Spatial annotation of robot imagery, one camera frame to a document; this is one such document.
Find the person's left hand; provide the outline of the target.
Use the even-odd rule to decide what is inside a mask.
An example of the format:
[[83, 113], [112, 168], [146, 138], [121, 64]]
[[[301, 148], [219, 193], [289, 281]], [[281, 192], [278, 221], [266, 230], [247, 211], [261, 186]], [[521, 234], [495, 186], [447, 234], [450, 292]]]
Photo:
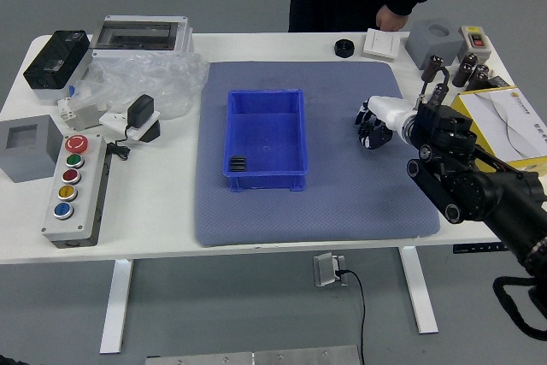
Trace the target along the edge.
[[376, 15], [376, 27], [384, 32], [398, 32], [409, 20], [408, 15], [397, 15], [383, 5]]

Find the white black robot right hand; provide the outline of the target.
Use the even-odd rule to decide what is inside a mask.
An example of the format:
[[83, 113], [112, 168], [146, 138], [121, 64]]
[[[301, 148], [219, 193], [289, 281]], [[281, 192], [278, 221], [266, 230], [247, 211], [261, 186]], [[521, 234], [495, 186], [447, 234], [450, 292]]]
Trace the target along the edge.
[[396, 133], [404, 143], [411, 144], [416, 115], [414, 105], [404, 99], [372, 96], [356, 116], [359, 140], [366, 149], [376, 150]]

